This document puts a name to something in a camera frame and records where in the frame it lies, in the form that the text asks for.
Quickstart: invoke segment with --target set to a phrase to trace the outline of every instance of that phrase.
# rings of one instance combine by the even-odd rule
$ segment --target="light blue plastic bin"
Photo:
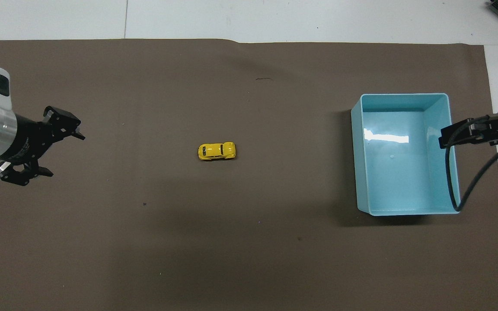
[[[446,94],[364,94],[351,121],[359,210],[373,216],[457,213],[437,140],[451,125]],[[459,202],[454,150],[450,165]]]

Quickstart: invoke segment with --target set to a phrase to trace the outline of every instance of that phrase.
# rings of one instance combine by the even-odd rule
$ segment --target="white table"
[[[486,0],[0,0],[0,40],[221,38],[238,42],[482,44],[493,111],[497,111],[498,17],[488,10],[486,3]]]

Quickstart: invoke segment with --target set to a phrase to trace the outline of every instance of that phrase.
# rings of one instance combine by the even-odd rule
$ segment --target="brown mat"
[[[483,47],[0,41],[16,113],[82,121],[0,181],[0,310],[498,310],[498,168],[459,215],[357,210],[349,110],[491,112]],[[233,140],[234,161],[196,148]],[[461,188],[495,152],[458,150]]]

